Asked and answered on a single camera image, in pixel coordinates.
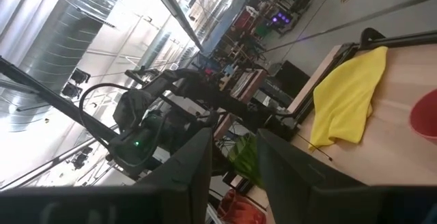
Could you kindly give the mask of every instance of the desk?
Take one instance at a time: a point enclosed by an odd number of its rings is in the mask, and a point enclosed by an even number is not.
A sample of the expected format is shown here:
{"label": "desk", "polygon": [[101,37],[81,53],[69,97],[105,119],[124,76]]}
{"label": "desk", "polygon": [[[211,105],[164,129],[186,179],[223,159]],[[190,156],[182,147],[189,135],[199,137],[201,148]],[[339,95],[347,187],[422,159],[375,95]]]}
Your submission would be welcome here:
{"label": "desk", "polygon": [[[333,60],[336,49],[338,46],[322,62],[316,75]],[[437,145],[418,136],[408,124],[415,102],[437,88],[436,54],[435,44],[389,49],[386,70],[373,95],[373,114],[367,120],[362,141],[358,145],[338,141],[321,148],[333,162],[320,152],[310,153],[307,149],[313,111],[301,124],[300,137],[295,137],[292,145],[369,185],[436,184]],[[301,100],[308,91],[304,87]],[[299,100],[295,102],[289,111],[295,110]]]}

